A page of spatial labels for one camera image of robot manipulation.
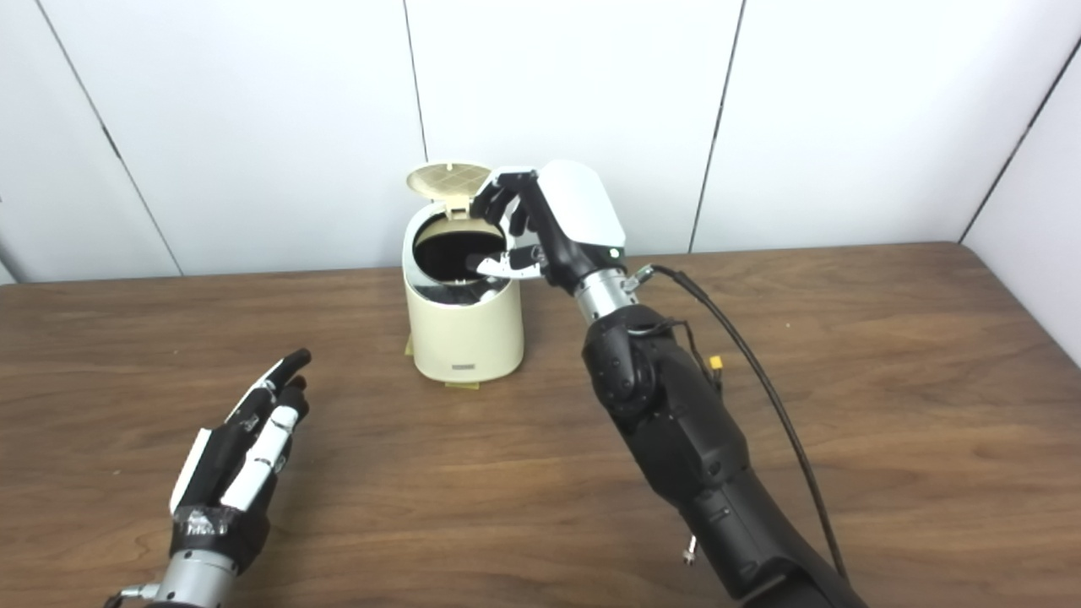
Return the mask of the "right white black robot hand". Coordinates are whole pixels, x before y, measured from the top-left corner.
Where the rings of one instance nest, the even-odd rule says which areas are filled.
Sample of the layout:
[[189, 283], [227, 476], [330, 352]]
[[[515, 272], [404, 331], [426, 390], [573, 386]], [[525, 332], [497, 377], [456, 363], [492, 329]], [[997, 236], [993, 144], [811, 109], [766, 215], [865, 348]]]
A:
[[592, 274], [626, 268], [626, 234], [605, 185], [576, 161], [493, 171], [472, 197], [470, 219], [505, 225], [513, 238], [534, 232], [538, 240], [533, 247], [468, 255], [467, 269], [482, 276], [544, 278], [575, 294]]

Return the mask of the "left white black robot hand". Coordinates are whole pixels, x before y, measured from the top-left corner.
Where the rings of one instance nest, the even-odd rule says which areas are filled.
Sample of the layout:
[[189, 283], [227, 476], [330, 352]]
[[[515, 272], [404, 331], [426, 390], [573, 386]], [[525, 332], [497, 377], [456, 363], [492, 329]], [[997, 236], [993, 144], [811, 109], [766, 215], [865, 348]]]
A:
[[169, 501], [169, 554], [212, 551], [243, 574], [270, 531], [268, 507], [310, 411], [301, 370], [312, 352], [293, 351], [246, 389], [224, 422], [200, 428]]

